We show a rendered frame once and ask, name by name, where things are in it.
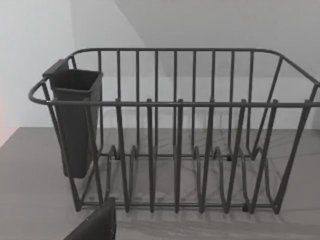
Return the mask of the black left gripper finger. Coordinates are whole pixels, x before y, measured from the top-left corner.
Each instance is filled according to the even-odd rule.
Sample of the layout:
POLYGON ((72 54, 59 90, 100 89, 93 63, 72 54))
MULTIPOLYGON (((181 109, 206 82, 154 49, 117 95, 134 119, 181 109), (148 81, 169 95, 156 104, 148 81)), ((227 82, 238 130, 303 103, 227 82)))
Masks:
POLYGON ((116 201, 109 197, 63 240, 115 240, 116 201))

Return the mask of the dark grey cutlery holder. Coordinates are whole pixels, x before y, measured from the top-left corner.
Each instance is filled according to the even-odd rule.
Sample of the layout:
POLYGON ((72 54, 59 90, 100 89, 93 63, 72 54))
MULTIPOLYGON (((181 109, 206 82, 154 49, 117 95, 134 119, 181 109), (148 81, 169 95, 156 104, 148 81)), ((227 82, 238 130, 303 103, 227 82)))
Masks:
MULTIPOLYGON (((43 76, 49 77, 53 96, 59 101, 101 100, 103 73, 100 71, 70 69, 65 59, 59 59, 43 76)), ((59 109, 57 119, 65 134, 71 175, 83 179, 92 161, 86 109, 80 105, 61 105, 59 109)))

